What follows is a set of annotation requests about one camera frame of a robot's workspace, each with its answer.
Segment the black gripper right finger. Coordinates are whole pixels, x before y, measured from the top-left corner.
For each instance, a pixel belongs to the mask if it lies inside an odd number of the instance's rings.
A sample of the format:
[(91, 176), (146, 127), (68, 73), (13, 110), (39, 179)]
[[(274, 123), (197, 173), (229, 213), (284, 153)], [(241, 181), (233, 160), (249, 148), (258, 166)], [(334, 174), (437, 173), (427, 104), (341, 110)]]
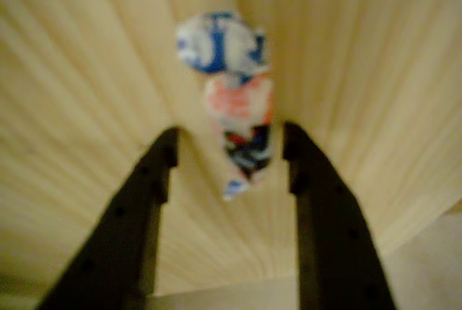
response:
[(282, 156), (295, 196), (300, 309), (395, 309), (366, 219), (331, 161), (289, 121)]

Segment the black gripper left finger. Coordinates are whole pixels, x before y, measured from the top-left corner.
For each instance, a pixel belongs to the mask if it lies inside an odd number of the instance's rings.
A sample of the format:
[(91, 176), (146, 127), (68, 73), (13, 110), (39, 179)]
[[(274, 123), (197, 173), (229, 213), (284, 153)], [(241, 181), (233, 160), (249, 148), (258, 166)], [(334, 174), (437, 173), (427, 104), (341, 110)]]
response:
[(145, 309), (180, 130), (164, 130), (114, 194), (39, 309)]

